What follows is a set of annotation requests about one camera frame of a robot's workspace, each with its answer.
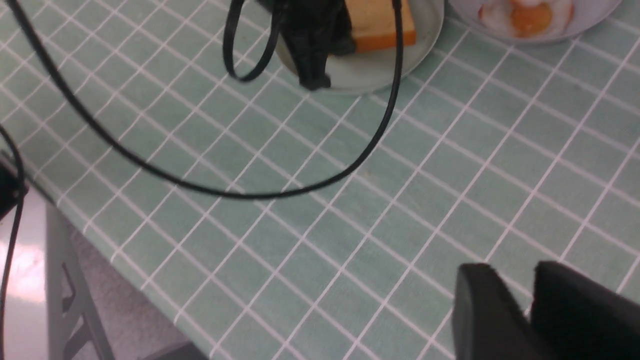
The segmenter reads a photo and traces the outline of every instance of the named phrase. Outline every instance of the floor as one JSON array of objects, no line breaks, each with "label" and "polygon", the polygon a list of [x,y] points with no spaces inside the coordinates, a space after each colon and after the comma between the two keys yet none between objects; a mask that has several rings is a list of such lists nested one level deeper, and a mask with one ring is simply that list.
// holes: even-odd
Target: floor
[{"label": "floor", "polygon": [[[118,274],[82,234],[74,230],[71,239],[116,360],[142,359],[168,345],[186,340],[171,321]],[[75,360],[96,358],[93,349],[86,347]]]}]

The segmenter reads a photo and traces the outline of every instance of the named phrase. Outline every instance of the white surface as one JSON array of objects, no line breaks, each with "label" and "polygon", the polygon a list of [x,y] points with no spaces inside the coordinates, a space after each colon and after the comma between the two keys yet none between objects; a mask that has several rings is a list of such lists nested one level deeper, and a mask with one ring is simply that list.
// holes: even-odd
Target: white surface
[{"label": "white surface", "polygon": [[[427,56],[440,35],[444,22],[444,0],[409,0],[417,32],[414,46],[404,49],[403,76],[407,75]],[[276,54],[283,65],[296,73],[289,51],[278,41]],[[327,60],[326,73],[332,86],[325,91],[361,94],[383,88],[393,81],[396,50],[387,49],[365,54],[332,56]]]},{"label": "white surface", "polygon": [[622,0],[573,0],[573,20],[562,35],[543,35],[534,38],[516,38],[498,33],[484,26],[478,19],[478,10],[489,0],[449,0],[460,18],[472,28],[491,37],[514,44],[544,44],[571,38],[603,21]]}]

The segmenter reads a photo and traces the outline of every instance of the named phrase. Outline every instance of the green tile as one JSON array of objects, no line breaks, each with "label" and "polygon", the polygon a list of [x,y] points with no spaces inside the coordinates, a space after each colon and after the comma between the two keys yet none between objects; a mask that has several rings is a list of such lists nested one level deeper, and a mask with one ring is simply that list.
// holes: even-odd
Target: green tile
[{"label": "green tile", "polygon": [[414,164],[422,162],[438,139],[415,127],[408,120],[399,120],[382,141],[389,149]]},{"label": "green tile", "polygon": [[252,305],[252,309],[285,338],[309,309],[309,305],[274,278]]},{"label": "green tile", "polygon": [[415,266],[453,293],[456,288],[458,267],[464,263],[473,262],[476,261],[446,242],[441,236],[436,235]]},{"label": "green tile", "polygon": [[585,271],[609,289],[616,289],[625,277],[635,256],[584,229],[569,250],[566,260]]},{"label": "green tile", "polygon": [[319,306],[351,334],[360,334],[380,304],[353,281],[340,276]]},{"label": "green tile", "polygon": [[603,188],[561,164],[551,170],[540,192],[558,204],[585,217]]},{"label": "green tile", "polygon": [[618,66],[615,63],[595,54],[593,51],[585,50],[583,47],[574,47],[569,56],[564,59],[563,64],[560,66],[560,71],[598,89],[602,89],[609,82],[617,68]]},{"label": "green tile", "polygon": [[628,283],[622,289],[620,295],[623,295],[631,301],[640,301],[640,271],[638,271],[637,268],[634,271],[633,275],[631,275]]},{"label": "green tile", "polygon": [[362,245],[347,266],[347,270],[381,297],[387,296],[404,269],[402,263],[371,240]]},{"label": "green tile", "polygon": [[586,125],[629,147],[640,137],[640,115],[607,99],[598,102]]},{"label": "green tile", "polygon": [[82,130],[69,146],[89,163],[96,162],[109,149],[109,146],[90,128]]},{"label": "green tile", "polygon": [[263,114],[247,109],[230,128],[254,149],[260,149],[273,136],[277,126]]},{"label": "green tile", "polygon": [[523,46],[519,50],[547,65],[555,67],[569,50],[571,44],[571,41],[565,40],[554,44],[545,44],[544,46]]},{"label": "green tile", "polygon": [[58,143],[46,130],[40,129],[26,143],[20,146],[20,152],[32,162],[36,168],[41,168],[60,149]]},{"label": "green tile", "polygon": [[74,58],[87,69],[95,71],[112,51],[95,37],[90,37],[74,54]]},{"label": "green tile", "polygon": [[[205,274],[179,251],[171,255],[169,260],[160,268],[154,277],[156,284],[158,284],[178,306],[183,306],[205,280]],[[190,314],[190,309],[196,305],[197,300],[206,295],[205,290],[206,287],[198,294],[196,299],[190,303],[188,307]],[[216,304],[216,309],[222,307],[222,304]],[[209,308],[206,318],[214,318],[214,314],[215,310]],[[203,314],[200,314],[200,316],[196,318],[199,319],[200,323],[204,326],[206,325],[206,319],[203,319],[202,315]]]},{"label": "green tile", "polygon": [[218,271],[218,278],[243,302],[249,303],[267,281],[271,272],[249,253],[236,249]]},{"label": "green tile", "polygon": [[244,315],[221,344],[234,359],[258,360],[272,358],[280,342],[258,322]]},{"label": "green tile", "polygon": [[116,255],[116,257],[111,262],[111,265],[115,267],[120,275],[124,276],[125,279],[129,281],[131,285],[135,288],[140,288],[142,284],[145,283],[145,280],[142,276],[131,266],[131,264],[124,259],[124,257],[120,254]]},{"label": "green tile", "polygon": [[640,249],[637,236],[640,209],[611,193],[604,197],[590,222],[618,240]]},{"label": "green tile", "polygon": [[234,179],[253,158],[253,154],[229,135],[223,135],[204,158],[229,178]]},{"label": "green tile", "polygon": [[279,120],[285,120],[302,101],[300,95],[284,85],[272,81],[255,99],[255,104]]},{"label": "green tile", "polygon": [[598,26],[585,32],[581,42],[592,45],[619,59],[624,59],[637,40],[633,34],[613,22],[603,21]]},{"label": "green tile", "polygon": [[219,6],[207,2],[191,17],[191,22],[204,31],[215,34],[225,25],[226,19],[227,16],[220,11]]},{"label": "green tile", "polygon": [[42,169],[42,174],[51,180],[61,192],[67,191],[85,172],[84,165],[66,149],[62,150]]},{"label": "green tile", "polygon": [[467,193],[480,206],[509,222],[518,211],[527,193],[495,172],[485,170]]},{"label": "green tile", "polygon": [[87,36],[88,34],[78,25],[68,22],[51,37],[51,40],[63,51],[71,53],[83,43]]},{"label": "green tile", "polygon": [[162,94],[163,89],[145,76],[138,74],[120,92],[133,105],[144,110]]},{"label": "green tile", "polygon": [[637,94],[636,90],[639,85],[640,74],[631,70],[622,69],[611,84],[607,93],[619,98],[629,105],[637,107],[638,104],[640,104],[640,95]]},{"label": "green tile", "polygon": [[238,237],[249,230],[249,227],[261,213],[262,210],[250,202],[233,200],[221,200],[211,210],[211,216]]},{"label": "green tile", "polygon": [[186,67],[181,59],[178,59],[166,49],[160,49],[145,65],[145,70],[165,84],[169,84]]},{"label": "green tile", "polygon": [[630,158],[622,172],[618,175],[614,186],[631,197],[640,200],[640,160]]},{"label": "green tile", "polygon": [[323,209],[324,206],[308,195],[281,199],[271,206],[276,216],[299,233],[304,233]]},{"label": "green tile", "polygon": [[466,104],[483,80],[480,76],[448,61],[435,74],[430,85]]},{"label": "green tile", "polygon": [[300,327],[291,344],[307,359],[334,360],[344,357],[351,341],[314,312]]},{"label": "green tile", "polygon": [[389,310],[383,309],[362,343],[383,359],[409,360],[418,357],[427,341]]},{"label": "green tile", "polygon": [[213,271],[236,243],[208,220],[200,222],[187,236],[182,248],[209,271]]},{"label": "green tile", "polygon": [[493,76],[503,83],[533,96],[538,92],[549,74],[549,70],[535,65],[521,56],[510,54]]},{"label": "green tile", "polygon": [[447,219],[442,231],[484,258],[500,238],[504,227],[462,202]]},{"label": "green tile", "polygon": [[400,191],[412,174],[413,169],[409,165],[381,149],[375,150],[358,170],[358,175],[391,197]]},{"label": "green tile", "polygon": [[197,114],[180,125],[175,136],[196,152],[203,153],[219,137],[221,131]]},{"label": "green tile", "polygon": [[334,202],[347,217],[368,229],[387,207],[388,200],[374,193],[362,183],[350,182]]},{"label": "green tile", "polygon": [[453,56],[488,74],[498,65],[504,53],[505,48],[478,34],[469,33],[453,52]]},{"label": "green tile", "polygon": [[445,52],[451,51],[453,47],[460,41],[460,38],[465,34],[466,29],[458,25],[457,23],[445,19],[442,31],[438,37],[438,41],[435,44],[435,48]]},{"label": "green tile", "polygon": [[164,9],[157,9],[142,25],[142,28],[155,35],[161,41],[167,41],[179,26],[180,20]]},{"label": "green tile", "polygon": [[122,190],[131,202],[145,214],[151,214],[164,197],[169,194],[169,191],[169,186],[147,172],[138,173]]},{"label": "green tile", "polygon": [[271,165],[256,159],[237,183],[248,192],[279,192],[287,185],[287,179]]},{"label": "green tile", "polygon": [[515,131],[545,149],[558,153],[573,133],[573,126],[532,105]]},{"label": "green tile", "polygon": [[504,134],[505,132],[489,125],[477,116],[464,113],[447,134],[447,138],[486,159],[498,146]]},{"label": "green tile", "polygon": [[82,180],[71,187],[67,197],[73,201],[87,217],[92,217],[113,195],[111,189],[109,189],[102,180],[92,172],[89,172]]},{"label": "green tile", "polygon": [[336,269],[305,244],[300,245],[280,273],[315,300],[329,284]]},{"label": "green tile", "polygon": [[189,67],[171,86],[180,96],[197,105],[205,99],[216,84],[201,73]]},{"label": "green tile", "polygon": [[[86,13],[86,11],[80,10],[78,16],[82,13]],[[62,24],[65,23],[65,18],[57,11],[54,10],[51,6],[45,5],[45,8],[42,10],[38,16],[33,17],[33,24],[36,26],[36,29],[42,32],[45,36],[50,36],[51,33],[56,31]]]},{"label": "green tile", "polygon": [[571,81],[552,77],[538,100],[561,113],[580,120],[593,104],[596,95]]},{"label": "green tile", "polygon": [[391,250],[411,261],[431,235],[431,231],[417,220],[393,206],[373,231]]},{"label": "green tile", "polygon": [[274,268],[278,267],[297,242],[296,236],[271,217],[260,219],[244,239],[245,244]]},{"label": "green tile", "polygon": [[580,224],[546,202],[534,197],[514,226],[560,255]]},{"label": "green tile", "polygon": [[608,181],[624,160],[625,153],[581,131],[575,135],[563,158]]},{"label": "green tile", "polygon": [[511,127],[527,107],[527,101],[493,84],[484,86],[471,107],[493,120]]},{"label": "green tile", "polygon": [[311,148],[293,135],[286,131],[279,131],[262,154],[286,172],[294,174],[311,155],[311,151]]},{"label": "green tile", "polygon": [[24,100],[38,88],[40,83],[40,79],[23,66],[4,82],[4,87],[13,93],[18,100]]},{"label": "green tile", "polygon": [[343,264],[362,240],[362,233],[327,211],[306,238],[334,261]]},{"label": "green tile", "polygon": [[495,166],[515,176],[532,188],[551,165],[552,159],[510,136],[491,160]]},{"label": "green tile", "polygon": [[379,119],[380,114],[384,112],[384,106],[373,101],[371,97],[363,97],[353,106],[344,120],[367,133],[369,136],[372,136],[380,124],[378,121],[372,120]]},{"label": "green tile", "polygon": [[222,88],[217,88],[200,105],[200,109],[223,126],[229,125],[246,104]]},{"label": "green tile", "polygon": [[390,299],[391,305],[433,334],[451,308],[451,299],[414,273],[409,273]]},{"label": "green tile", "polygon": [[121,245],[142,224],[143,219],[119,197],[113,199],[93,220],[116,244]]},{"label": "green tile", "polygon": [[398,202],[416,212],[431,225],[437,226],[456,202],[456,198],[431,180],[416,176],[404,189]]},{"label": "green tile", "polygon": [[462,192],[480,170],[480,164],[460,151],[446,144],[440,144],[422,169]]},{"label": "green tile", "polygon": [[538,262],[548,260],[551,260],[548,255],[519,236],[509,233],[496,249],[490,263],[496,270],[509,276],[518,284],[531,289],[535,275],[533,270]]},{"label": "green tile", "polygon": [[95,74],[107,85],[119,89],[127,80],[133,77],[135,72],[136,69],[129,65],[120,55],[112,54]]},{"label": "green tile", "polygon": [[308,102],[304,102],[287,121],[289,128],[316,145],[324,139],[334,125],[335,120],[331,116]]},{"label": "green tile", "polygon": [[132,37],[122,44],[120,53],[138,65],[143,65],[158,50],[158,44],[149,39],[140,31],[136,31]]},{"label": "green tile", "polygon": [[140,0],[135,3],[125,2],[121,8],[118,9],[118,13],[129,18],[129,20],[140,25],[155,9],[156,5],[149,0]]},{"label": "green tile", "polygon": [[162,145],[158,152],[151,158],[153,164],[179,177],[186,174],[195,161],[196,159],[192,154],[186,152],[171,140]]},{"label": "green tile", "polygon": [[171,194],[151,219],[174,240],[180,241],[196,224],[200,216],[199,212],[178,195]]},{"label": "green tile", "polygon": [[173,245],[169,244],[153,227],[143,225],[122,250],[142,271],[151,274],[169,256]]},{"label": "green tile", "polygon": [[242,308],[211,281],[186,308],[187,314],[198,319],[202,329],[214,339],[222,337],[241,311]]},{"label": "green tile", "polygon": [[436,68],[444,60],[444,55],[439,53],[429,53],[427,57],[411,72],[416,79],[427,81]]},{"label": "green tile", "polygon": [[96,32],[96,35],[113,47],[118,47],[134,31],[134,28],[117,16],[112,16]]}]

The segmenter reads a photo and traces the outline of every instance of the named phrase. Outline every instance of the black plastic object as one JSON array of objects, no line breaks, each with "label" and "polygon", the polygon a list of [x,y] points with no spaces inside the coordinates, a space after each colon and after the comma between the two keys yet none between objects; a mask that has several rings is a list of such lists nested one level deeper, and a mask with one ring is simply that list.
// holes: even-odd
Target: black plastic object
[{"label": "black plastic object", "polygon": [[490,266],[460,266],[452,324],[458,360],[640,359],[640,306],[550,261],[531,323]]},{"label": "black plastic object", "polygon": [[258,3],[275,15],[283,1],[286,6],[279,24],[280,36],[291,54],[300,85],[311,91],[330,87],[331,79],[325,72],[329,54],[342,56],[356,50],[344,0],[258,0]]}]

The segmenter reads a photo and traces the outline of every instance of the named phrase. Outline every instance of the bowl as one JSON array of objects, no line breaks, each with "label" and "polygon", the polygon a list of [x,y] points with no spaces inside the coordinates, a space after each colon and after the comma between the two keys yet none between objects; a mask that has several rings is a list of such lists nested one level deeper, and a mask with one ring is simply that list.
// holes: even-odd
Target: bowl
[{"label": "bowl", "polygon": [[490,0],[449,0],[449,3],[460,19],[471,28],[510,44],[548,44],[575,37],[606,19],[622,3],[622,0],[573,0],[573,19],[562,35],[517,38],[491,30],[480,22],[478,10],[488,1]]}]

